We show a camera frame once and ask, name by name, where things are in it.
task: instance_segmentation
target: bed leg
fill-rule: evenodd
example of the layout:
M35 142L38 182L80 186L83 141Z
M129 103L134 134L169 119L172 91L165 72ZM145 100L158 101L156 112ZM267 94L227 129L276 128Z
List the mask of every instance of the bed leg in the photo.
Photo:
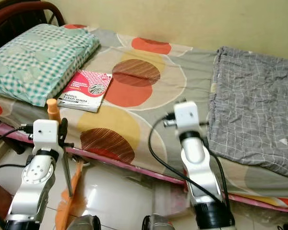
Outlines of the bed leg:
M3 138L2 139L11 149L13 149L17 154L22 154L25 151L25 148L20 145L19 141L10 139L10 138Z

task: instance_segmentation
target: orange handle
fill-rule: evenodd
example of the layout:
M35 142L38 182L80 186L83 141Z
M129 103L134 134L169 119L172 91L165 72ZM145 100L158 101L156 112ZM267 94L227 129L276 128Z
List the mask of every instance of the orange handle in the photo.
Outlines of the orange handle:
M48 105L48 117L50 120L56 120L59 124L61 124L61 116L60 116L60 110L57 106L57 100L54 98L48 99L46 101Z

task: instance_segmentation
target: checkered pillow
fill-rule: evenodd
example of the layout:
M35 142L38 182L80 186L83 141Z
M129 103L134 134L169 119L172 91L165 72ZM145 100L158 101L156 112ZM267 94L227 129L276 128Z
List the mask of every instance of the checkered pillow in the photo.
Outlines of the checkered pillow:
M85 29L31 28L0 48L0 96L44 106L98 46Z

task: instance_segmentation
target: white tile floor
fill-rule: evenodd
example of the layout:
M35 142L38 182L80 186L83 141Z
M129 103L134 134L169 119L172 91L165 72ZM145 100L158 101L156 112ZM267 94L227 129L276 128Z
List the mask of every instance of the white tile floor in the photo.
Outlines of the white tile floor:
M30 149L22 155L8 151L0 164L25 164ZM70 161L71 174L75 172L75 163ZM21 183L19 168L0 169L0 185L14 195ZM145 183L137 183L128 179L133 172L118 169L97 161L84 169L78 191L86 198L86 205L77 207L74 216L85 214L97 215L103 225L102 230L136 230L141 229L144 216L153 212L153 189ZM60 194L66 183L60 162L55 171L56 181L50 193L47 209L41 224L41 230L55 229L55 215ZM238 230L277 230L278 223L288 221L288 214L280 212L263 212L265 209L233 203L233 213ZM268 217L272 223L266 223ZM176 230L197 229L194 214L171 219Z

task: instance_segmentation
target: gray plaid blanket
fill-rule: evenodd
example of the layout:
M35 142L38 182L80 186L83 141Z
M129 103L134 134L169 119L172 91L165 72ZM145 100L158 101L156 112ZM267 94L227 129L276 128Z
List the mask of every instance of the gray plaid blanket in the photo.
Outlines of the gray plaid blanket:
M211 150L288 176L288 60L222 47L211 90Z

